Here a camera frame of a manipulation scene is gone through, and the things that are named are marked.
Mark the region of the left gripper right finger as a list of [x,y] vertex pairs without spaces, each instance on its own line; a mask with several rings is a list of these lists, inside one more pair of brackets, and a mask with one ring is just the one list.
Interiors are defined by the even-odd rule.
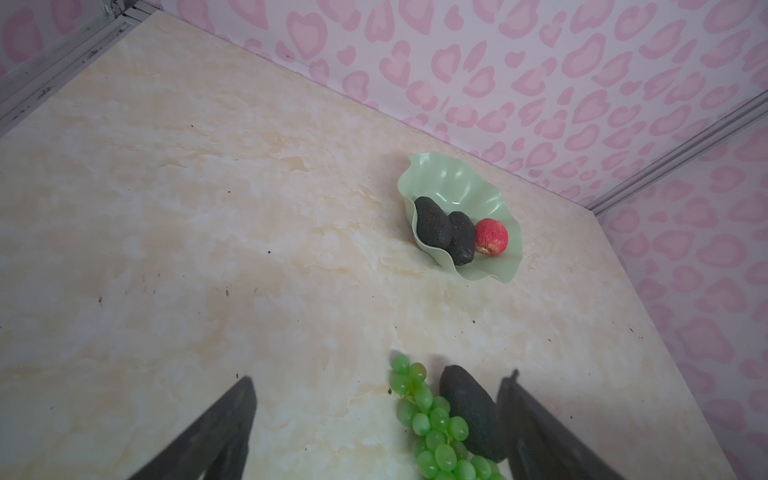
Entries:
[[503,378],[496,399],[514,479],[623,478],[528,393],[518,377],[515,369]]

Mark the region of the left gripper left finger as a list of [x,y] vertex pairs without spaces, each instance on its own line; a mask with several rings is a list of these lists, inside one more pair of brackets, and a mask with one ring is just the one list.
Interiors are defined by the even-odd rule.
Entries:
[[257,411],[250,377],[240,378],[134,479],[240,479]]

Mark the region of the dark avocado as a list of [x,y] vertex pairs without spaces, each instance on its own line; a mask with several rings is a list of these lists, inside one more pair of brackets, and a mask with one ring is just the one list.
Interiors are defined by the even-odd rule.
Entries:
[[504,461],[507,456],[496,403],[475,378],[459,365],[446,366],[439,393],[449,402],[451,415],[467,422],[469,434],[463,440],[467,449],[495,463]]
[[455,266],[470,263],[475,254],[475,225],[471,219],[461,211],[453,211],[448,215],[452,227],[452,239],[448,246],[448,253]]
[[453,228],[449,216],[431,198],[418,197],[416,207],[416,233],[419,240],[430,247],[447,250],[452,238]]

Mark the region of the green fake grape bunch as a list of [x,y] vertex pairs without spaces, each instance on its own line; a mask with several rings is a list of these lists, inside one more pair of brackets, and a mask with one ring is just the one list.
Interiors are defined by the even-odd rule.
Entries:
[[389,391],[400,397],[398,421],[414,435],[412,454],[425,479],[502,479],[499,464],[472,454],[464,445],[467,422],[452,416],[449,402],[433,394],[426,367],[404,354],[391,359]]

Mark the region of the red fake apple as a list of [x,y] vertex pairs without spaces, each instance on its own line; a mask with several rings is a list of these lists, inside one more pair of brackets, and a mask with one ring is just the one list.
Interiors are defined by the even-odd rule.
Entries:
[[508,247],[509,234],[498,220],[486,218],[475,225],[475,250],[486,256],[498,256]]

